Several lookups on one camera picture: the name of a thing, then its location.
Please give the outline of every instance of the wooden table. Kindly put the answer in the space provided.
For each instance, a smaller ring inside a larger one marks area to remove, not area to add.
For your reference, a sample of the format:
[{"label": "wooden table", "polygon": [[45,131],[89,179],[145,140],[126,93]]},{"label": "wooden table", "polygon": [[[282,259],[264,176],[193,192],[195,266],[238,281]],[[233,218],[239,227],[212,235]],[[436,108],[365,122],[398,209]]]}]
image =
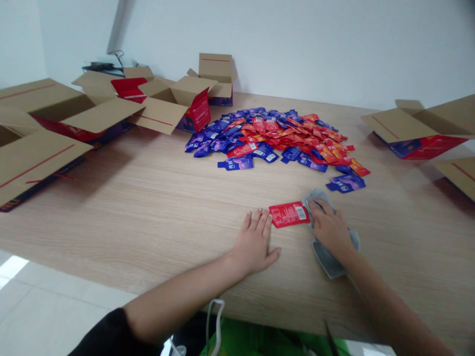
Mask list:
[{"label": "wooden table", "polygon": [[[349,137],[372,171],[368,187],[329,195],[359,232],[361,253],[446,344],[473,347],[474,204],[424,161],[391,153],[360,119],[373,110],[235,93],[234,107],[212,107],[212,119],[257,106],[317,113]],[[254,169],[227,172],[217,168],[221,153],[184,153],[189,137],[137,127],[89,152],[74,181],[59,179],[0,216],[0,248],[141,293],[228,251],[248,210],[300,200],[339,175],[259,158]],[[224,314],[318,334],[326,318],[335,337],[374,340],[355,289],[327,278],[311,241],[306,225],[273,228],[279,261],[228,291]]]}]

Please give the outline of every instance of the gray cloth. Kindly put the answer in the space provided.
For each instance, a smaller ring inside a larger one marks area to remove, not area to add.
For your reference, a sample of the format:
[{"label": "gray cloth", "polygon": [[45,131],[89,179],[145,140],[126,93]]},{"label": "gray cloth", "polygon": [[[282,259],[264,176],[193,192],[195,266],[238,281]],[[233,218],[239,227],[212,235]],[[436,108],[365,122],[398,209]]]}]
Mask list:
[{"label": "gray cloth", "polygon": [[[321,190],[321,189],[315,189],[312,190],[303,200],[302,204],[307,208],[307,211],[311,217],[311,210],[309,207],[309,204],[314,204],[317,206],[319,209],[322,209],[322,207],[316,203],[313,202],[314,199],[321,199],[330,204],[330,206],[333,209],[333,212],[335,212],[335,208],[330,201],[329,197],[327,194]],[[313,231],[313,221],[310,222],[310,227]],[[360,251],[361,246],[360,246],[360,237],[358,236],[358,233],[353,230],[348,228],[350,231],[350,238],[351,242],[353,243],[353,246],[355,247],[356,251]],[[330,279],[335,279],[338,277],[341,277],[343,275],[346,275],[346,270],[345,268],[340,264],[340,262],[337,261],[333,255],[328,252],[328,250],[317,240],[317,236],[313,239],[312,242],[312,247],[313,250],[315,251],[315,255],[317,255],[318,261],[322,265],[324,271],[327,273],[328,277]]]}]

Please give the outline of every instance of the floor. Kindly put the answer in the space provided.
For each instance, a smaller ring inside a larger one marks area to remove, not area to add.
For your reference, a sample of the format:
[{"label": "floor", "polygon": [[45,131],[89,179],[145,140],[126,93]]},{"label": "floor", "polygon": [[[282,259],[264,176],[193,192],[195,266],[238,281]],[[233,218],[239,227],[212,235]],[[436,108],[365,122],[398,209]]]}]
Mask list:
[{"label": "floor", "polygon": [[[0,356],[67,355],[109,311],[135,297],[0,250]],[[348,342],[353,356],[395,355]],[[168,356],[170,342],[162,356]]]}]

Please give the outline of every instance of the white wall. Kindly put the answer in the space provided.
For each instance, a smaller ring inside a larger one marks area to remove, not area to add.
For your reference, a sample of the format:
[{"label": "white wall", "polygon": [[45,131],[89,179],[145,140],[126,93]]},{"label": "white wall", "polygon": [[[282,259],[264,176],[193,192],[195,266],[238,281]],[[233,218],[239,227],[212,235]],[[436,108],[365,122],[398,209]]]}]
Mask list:
[{"label": "white wall", "polygon": [[118,2],[38,0],[49,77],[68,85],[106,53]]},{"label": "white wall", "polygon": [[129,2],[121,48],[170,79],[213,52],[234,56],[236,91],[378,109],[475,92],[470,0]]},{"label": "white wall", "polygon": [[37,0],[0,0],[0,89],[45,78]]}]

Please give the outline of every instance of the green bag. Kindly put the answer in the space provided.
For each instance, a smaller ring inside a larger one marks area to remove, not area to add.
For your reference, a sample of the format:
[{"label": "green bag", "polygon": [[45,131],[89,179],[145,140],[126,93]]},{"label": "green bag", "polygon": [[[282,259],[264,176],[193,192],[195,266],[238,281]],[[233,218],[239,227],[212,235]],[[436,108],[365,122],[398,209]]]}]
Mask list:
[{"label": "green bag", "polygon": [[[339,339],[334,342],[338,354],[347,356],[346,342]],[[210,339],[208,355],[205,348],[200,356],[210,356],[215,346],[216,334]],[[218,355],[332,356],[332,352],[323,336],[291,332],[224,317],[221,320],[221,348]]]}]

